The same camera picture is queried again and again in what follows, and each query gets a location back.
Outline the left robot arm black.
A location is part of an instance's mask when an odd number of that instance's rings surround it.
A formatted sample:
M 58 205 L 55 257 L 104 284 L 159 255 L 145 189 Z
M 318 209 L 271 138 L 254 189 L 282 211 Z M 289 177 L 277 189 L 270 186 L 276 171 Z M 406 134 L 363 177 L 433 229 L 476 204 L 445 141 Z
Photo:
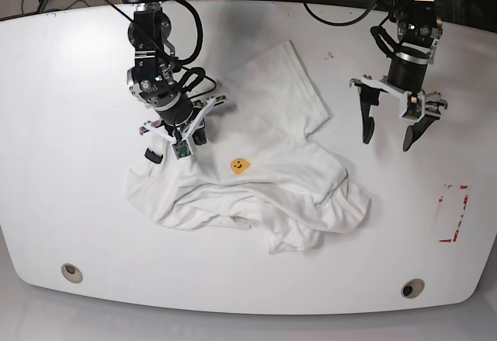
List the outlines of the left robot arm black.
M 386 18 L 397 25 L 395 39 L 381 23 L 370 28 L 376 45 L 390 59 L 390 66 L 380 80 L 364 75 L 349 82 L 359 92 L 364 144 L 369 144 L 374 135 L 375 121 L 370 109 L 379 105 L 381 93 L 395 97 L 399 102 L 399 117 L 411 123 L 405 132 L 404 151 L 441 118 L 440 110 L 448 107 L 439 92 L 427 93 L 423 89 L 426 70 L 434 62 L 443 35 L 443 24 L 436 15 L 434 2 L 395 0 L 395 7 Z

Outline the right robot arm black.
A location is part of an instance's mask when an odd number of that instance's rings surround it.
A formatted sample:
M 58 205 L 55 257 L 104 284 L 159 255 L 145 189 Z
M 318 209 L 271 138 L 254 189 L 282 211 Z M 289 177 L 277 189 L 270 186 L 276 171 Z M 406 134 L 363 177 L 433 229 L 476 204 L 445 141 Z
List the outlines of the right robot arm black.
M 177 57 L 169 41 L 170 18 L 163 12 L 163 2 L 175 1 L 192 15 L 196 27 L 193 53 Z M 159 118 L 146 122 L 141 134 L 153 133 L 172 149 L 177 159 L 190 157 L 196 147 L 206 144 L 205 117 L 228 99 L 213 89 L 193 94 L 207 74 L 192 63 L 200 55 L 203 27 L 198 12 L 186 0 L 122 0 L 136 9 L 128 27 L 128 39 L 134 47 L 134 66 L 127 72 L 131 94 Z

